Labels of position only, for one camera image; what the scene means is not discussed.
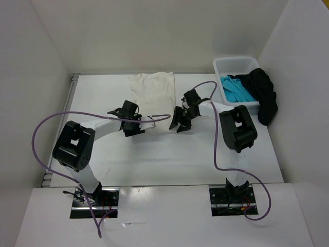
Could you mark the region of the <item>white t shirt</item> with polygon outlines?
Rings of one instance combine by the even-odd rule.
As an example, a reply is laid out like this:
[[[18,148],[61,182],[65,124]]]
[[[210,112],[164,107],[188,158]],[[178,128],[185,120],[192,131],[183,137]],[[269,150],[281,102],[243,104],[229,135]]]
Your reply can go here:
[[[175,107],[175,76],[172,72],[129,76],[132,100],[142,115],[169,114]]]

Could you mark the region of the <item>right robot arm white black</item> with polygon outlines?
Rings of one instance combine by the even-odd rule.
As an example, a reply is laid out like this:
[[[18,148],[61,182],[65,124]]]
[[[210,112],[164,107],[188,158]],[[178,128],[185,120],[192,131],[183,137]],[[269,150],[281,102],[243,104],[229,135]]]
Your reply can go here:
[[[221,171],[228,171],[225,184],[225,196],[230,202],[237,202],[247,192],[248,177],[245,149],[251,148],[258,137],[258,133],[244,105],[237,107],[214,102],[210,98],[201,98],[195,89],[184,93],[182,106],[174,108],[174,115],[169,129],[176,128],[176,132],[189,131],[192,120],[197,117],[209,117],[215,120],[215,138],[219,131],[228,149],[236,152],[235,164],[232,168],[215,167]]]

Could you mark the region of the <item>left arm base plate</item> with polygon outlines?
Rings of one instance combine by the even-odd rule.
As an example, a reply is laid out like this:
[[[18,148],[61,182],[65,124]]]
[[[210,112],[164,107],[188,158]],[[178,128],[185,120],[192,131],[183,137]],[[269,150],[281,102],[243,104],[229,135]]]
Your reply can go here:
[[[90,199],[96,219],[101,219],[102,217],[117,218],[120,189],[118,187],[103,187],[103,191],[105,194],[104,199],[101,199],[99,202]],[[92,218],[86,198],[81,189],[76,188],[74,193],[68,191],[64,191],[64,193],[73,195],[70,212],[71,219]]]

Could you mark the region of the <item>black t shirt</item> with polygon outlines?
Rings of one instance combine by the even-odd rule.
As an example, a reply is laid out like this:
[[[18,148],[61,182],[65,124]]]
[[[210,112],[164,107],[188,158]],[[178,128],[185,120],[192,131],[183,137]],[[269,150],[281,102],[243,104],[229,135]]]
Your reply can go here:
[[[249,74],[228,76],[231,79],[239,79],[248,93],[259,102],[258,120],[268,126],[278,111],[277,94],[270,77],[261,68],[256,68]]]

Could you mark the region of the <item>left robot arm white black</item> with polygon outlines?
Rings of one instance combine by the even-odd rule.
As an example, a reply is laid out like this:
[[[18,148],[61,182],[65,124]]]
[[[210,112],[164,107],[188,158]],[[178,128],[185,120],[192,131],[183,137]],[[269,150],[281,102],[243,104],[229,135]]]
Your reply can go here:
[[[144,133],[140,124],[134,122],[142,118],[138,110],[137,104],[126,100],[121,108],[109,112],[114,115],[113,120],[98,118],[84,123],[70,120],[54,146],[52,157],[80,182],[85,189],[84,200],[92,206],[98,205],[107,197],[89,165],[94,142],[121,130],[126,137]]]

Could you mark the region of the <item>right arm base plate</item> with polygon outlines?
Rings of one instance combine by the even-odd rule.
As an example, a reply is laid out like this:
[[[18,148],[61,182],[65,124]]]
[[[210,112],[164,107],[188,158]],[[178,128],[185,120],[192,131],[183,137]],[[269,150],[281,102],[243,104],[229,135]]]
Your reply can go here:
[[[224,186],[210,187],[209,195],[213,217],[243,216],[245,210],[247,210],[246,215],[258,214],[256,200],[251,186],[246,193],[235,199],[229,199]]]

